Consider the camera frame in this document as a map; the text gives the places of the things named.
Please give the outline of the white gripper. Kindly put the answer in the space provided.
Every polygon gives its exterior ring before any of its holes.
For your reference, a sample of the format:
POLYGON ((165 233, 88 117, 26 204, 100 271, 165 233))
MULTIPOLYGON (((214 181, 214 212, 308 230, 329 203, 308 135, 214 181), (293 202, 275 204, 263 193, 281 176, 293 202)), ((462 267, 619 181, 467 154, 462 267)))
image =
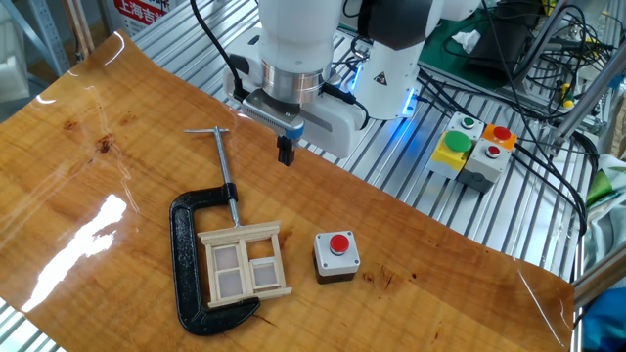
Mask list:
MULTIPOLYGON (((300 106, 304 119, 302 139, 336 157, 348 157, 363 136, 365 112, 331 95, 318 96, 300 106)), ((294 145, 285 136, 277 138, 278 161, 291 166, 294 145)))

